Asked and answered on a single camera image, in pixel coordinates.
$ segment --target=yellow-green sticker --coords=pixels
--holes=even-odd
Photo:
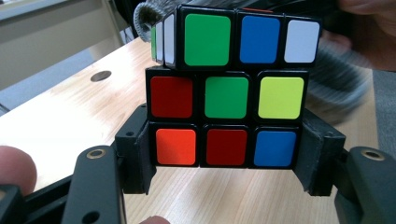
[[[265,77],[261,81],[259,117],[297,119],[300,117],[304,80],[300,77]]]

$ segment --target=cube middle layer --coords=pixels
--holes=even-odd
[[[257,10],[179,6],[152,28],[152,58],[176,70],[313,66],[319,20]]]
[[[290,168],[308,73],[146,70],[153,163]]]

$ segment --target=table surface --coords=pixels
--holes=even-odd
[[[78,154],[109,145],[146,102],[150,45],[136,39],[0,118],[0,145],[36,163],[41,189],[71,175]],[[109,78],[91,77],[110,71]],[[377,147],[373,89],[353,119],[336,127],[346,148]],[[337,223],[333,196],[310,197],[289,170],[159,167],[149,195],[126,195],[128,223],[163,216],[171,223]]]

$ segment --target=finger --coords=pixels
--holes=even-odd
[[[321,38],[336,43],[337,46],[339,46],[338,51],[346,52],[352,49],[352,41],[344,35],[338,35],[327,30],[323,30]]]
[[[338,6],[358,15],[371,15],[396,9],[395,0],[338,0]]]
[[[15,147],[0,146],[0,185],[12,184],[23,195],[35,189],[37,172],[32,158]]]
[[[163,217],[149,217],[148,219],[142,221],[140,224],[170,224],[168,220]]]
[[[393,43],[396,44],[396,9],[374,15],[373,18],[385,34],[393,37]]]

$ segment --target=orange sticker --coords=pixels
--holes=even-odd
[[[244,7],[243,9],[247,10],[247,11],[258,11],[258,12],[273,13],[273,11],[271,11],[271,10],[257,9],[257,8],[251,8],[251,7]]]
[[[157,160],[162,165],[194,165],[196,132],[191,129],[159,129]]]

